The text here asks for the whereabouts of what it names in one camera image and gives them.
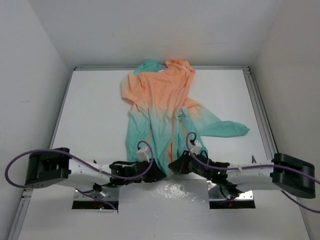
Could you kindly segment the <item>orange and teal jacket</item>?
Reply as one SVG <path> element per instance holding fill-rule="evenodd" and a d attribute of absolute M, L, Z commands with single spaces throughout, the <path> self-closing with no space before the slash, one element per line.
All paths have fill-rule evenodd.
<path fill-rule="evenodd" d="M 152 148 L 155 162 L 166 177 L 168 165 L 187 149 L 190 132 L 202 136 L 242 137 L 249 128 L 242 123 L 221 120 L 201 103 L 189 98 L 196 71 L 186 60 L 167 60 L 166 69 L 147 60 L 120 83 L 121 97 L 131 103 L 125 139 L 127 157 L 135 162 L 138 142 Z"/>

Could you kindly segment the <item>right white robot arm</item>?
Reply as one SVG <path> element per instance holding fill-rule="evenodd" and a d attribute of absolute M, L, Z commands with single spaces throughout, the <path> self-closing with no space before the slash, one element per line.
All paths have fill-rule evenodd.
<path fill-rule="evenodd" d="M 314 165 L 284 153 L 275 153 L 267 163 L 235 166 L 228 162 L 214 162 L 205 151 L 198 155 L 184 151 L 168 167 L 175 174 L 199 175 L 233 197 L 255 190 L 285 191 L 303 199 L 316 197 Z"/>

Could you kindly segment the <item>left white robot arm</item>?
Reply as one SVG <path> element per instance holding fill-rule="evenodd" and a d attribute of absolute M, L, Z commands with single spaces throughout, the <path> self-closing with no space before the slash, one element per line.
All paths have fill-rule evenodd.
<path fill-rule="evenodd" d="M 28 157 L 25 187 L 42 189 L 60 185 L 81 192 L 100 192 L 104 187 L 119 188 L 132 183 L 155 183 L 166 174 L 153 158 L 147 158 L 150 150 L 138 150 L 134 162 L 115 161 L 98 164 L 95 161 L 80 161 L 70 154 L 69 148 L 36 150 Z"/>

